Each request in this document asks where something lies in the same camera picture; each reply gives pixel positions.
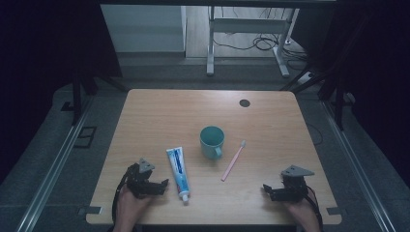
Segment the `blue and white toothpaste tube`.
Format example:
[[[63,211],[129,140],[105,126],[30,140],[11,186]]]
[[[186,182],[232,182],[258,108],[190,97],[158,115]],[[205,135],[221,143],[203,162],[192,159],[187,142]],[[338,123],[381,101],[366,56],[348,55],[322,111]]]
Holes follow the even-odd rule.
[[[177,185],[178,196],[182,199],[184,205],[188,205],[190,197],[190,186],[186,173],[183,148],[177,147],[167,149],[166,154],[173,171],[174,180]]]

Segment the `white cabinet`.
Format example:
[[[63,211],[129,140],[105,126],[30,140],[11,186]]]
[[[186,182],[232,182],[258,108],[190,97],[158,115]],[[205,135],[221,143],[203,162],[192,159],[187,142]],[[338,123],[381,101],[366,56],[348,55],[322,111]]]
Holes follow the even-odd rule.
[[[101,4],[116,52],[184,52],[185,6]]]

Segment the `black floor bracket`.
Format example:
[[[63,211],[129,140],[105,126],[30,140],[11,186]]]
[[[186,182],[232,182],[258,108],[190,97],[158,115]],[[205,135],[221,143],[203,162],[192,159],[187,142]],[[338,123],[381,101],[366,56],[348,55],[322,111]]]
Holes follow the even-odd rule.
[[[82,127],[73,146],[78,149],[89,149],[95,138],[96,130],[96,127]]]

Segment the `person's left hand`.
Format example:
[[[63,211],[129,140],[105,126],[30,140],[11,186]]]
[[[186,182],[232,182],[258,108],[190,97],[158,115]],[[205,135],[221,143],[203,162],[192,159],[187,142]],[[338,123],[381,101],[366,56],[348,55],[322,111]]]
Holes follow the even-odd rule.
[[[132,232],[152,200],[152,196],[136,198],[127,186],[123,186],[117,201],[116,219],[112,232]]]

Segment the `white metal desk frame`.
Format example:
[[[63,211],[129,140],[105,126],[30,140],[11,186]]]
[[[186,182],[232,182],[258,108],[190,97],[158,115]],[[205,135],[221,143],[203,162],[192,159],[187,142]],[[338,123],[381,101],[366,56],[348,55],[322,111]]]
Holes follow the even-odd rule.
[[[271,48],[281,75],[288,77],[289,70],[282,57],[284,46],[289,39],[289,32],[295,17],[295,9],[283,8],[286,18],[238,18],[238,17],[215,17],[215,7],[208,10],[209,14],[209,42],[207,50],[206,74],[212,76],[215,73],[214,36],[217,33],[242,33],[242,34],[271,34],[278,36],[278,44]]]

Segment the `white power strip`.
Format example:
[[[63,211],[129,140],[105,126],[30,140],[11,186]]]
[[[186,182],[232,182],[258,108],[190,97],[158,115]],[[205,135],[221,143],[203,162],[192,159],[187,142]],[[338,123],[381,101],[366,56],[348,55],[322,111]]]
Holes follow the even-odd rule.
[[[306,72],[305,74],[302,75],[302,77],[297,81],[298,84],[304,84],[307,81],[311,80],[314,78],[314,74],[312,72]]]

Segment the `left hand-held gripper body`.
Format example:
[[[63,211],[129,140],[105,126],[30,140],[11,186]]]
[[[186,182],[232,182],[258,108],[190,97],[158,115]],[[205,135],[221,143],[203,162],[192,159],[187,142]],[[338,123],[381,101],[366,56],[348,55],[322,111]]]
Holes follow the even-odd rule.
[[[140,159],[128,168],[126,183],[134,197],[141,198],[156,193],[155,185],[149,181],[154,169],[155,166],[146,159]]]

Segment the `aluminium floor rail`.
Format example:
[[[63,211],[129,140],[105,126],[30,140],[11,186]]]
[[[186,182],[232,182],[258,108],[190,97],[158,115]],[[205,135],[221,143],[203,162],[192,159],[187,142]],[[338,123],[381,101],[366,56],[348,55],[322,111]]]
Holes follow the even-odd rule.
[[[70,156],[73,145],[76,142],[77,137],[79,136],[79,133],[89,115],[94,99],[94,97],[87,97],[83,102],[82,114],[77,122],[71,126],[63,145],[61,146],[56,158],[34,194],[15,232],[32,232],[34,230],[37,221],[44,210],[45,204],[56,185],[68,157]]]
[[[380,198],[378,197],[375,189],[373,188],[371,182],[359,159],[356,156],[350,142],[347,139],[345,133],[339,129],[337,123],[334,120],[334,114],[331,107],[326,102],[321,102],[322,107],[326,113],[327,121],[329,122],[332,131],[337,139],[339,146],[341,147],[342,153],[344,154],[349,166],[360,186],[360,189],[366,199],[366,202],[371,209],[376,222],[378,223],[382,232],[390,232],[390,219],[385,214],[385,209],[381,204]]]

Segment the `black metal stand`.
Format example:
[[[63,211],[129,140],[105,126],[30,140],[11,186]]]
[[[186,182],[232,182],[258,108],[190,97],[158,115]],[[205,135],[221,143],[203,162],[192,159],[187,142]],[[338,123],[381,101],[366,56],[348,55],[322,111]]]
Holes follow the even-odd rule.
[[[293,94],[298,94],[322,82],[323,85],[317,96],[321,101],[327,101],[332,94],[335,94],[334,120],[341,130],[343,130],[342,114],[344,94],[346,93],[346,77],[343,75],[343,69],[362,29],[361,19],[357,15],[334,12],[321,50],[315,55],[309,55],[307,64],[302,71],[281,88],[281,91],[291,91]],[[314,78],[304,84],[298,84],[297,81],[306,72],[313,73]]]
[[[115,77],[120,77],[121,75],[121,73],[109,75],[97,68],[74,69],[72,74],[73,100],[65,102],[61,108],[62,111],[71,111],[73,113],[73,126],[79,122],[83,113],[81,92],[84,91],[87,96],[95,96],[99,90],[95,80],[95,78],[98,78],[119,91],[127,93],[131,88],[115,80]]]

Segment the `pink toothbrush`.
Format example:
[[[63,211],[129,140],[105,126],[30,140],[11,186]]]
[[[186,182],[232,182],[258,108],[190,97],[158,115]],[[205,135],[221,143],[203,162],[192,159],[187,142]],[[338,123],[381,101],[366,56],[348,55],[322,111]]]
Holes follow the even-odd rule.
[[[222,182],[225,182],[225,180],[227,179],[229,173],[231,172],[234,164],[236,163],[238,157],[240,156],[242,150],[246,147],[246,140],[243,140],[241,142],[240,148],[238,149],[238,151],[236,152],[236,154],[234,155],[234,157],[232,158],[231,162],[228,164],[227,168],[225,169],[223,175],[221,176],[220,180]]]

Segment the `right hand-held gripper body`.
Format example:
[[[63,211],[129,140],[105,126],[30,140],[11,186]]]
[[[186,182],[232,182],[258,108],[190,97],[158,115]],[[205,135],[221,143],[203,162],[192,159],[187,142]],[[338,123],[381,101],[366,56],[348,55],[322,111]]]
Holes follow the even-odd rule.
[[[305,181],[306,176],[313,176],[314,173],[302,167],[291,165],[281,172],[284,190],[283,201],[299,202],[308,194],[308,186]]]

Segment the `teal cup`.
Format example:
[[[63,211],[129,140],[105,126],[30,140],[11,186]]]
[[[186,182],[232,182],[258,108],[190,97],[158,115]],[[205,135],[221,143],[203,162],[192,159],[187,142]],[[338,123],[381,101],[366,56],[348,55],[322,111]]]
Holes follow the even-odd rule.
[[[223,130],[216,126],[208,126],[200,132],[199,138],[202,154],[210,160],[219,160],[224,143]]]

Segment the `person's right hand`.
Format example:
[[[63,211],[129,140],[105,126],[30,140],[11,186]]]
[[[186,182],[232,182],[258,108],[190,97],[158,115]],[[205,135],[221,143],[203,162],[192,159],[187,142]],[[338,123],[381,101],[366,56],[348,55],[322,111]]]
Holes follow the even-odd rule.
[[[285,202],[284,207],[305,232],[321,232],[318,219],[305,199],[297,203]]]

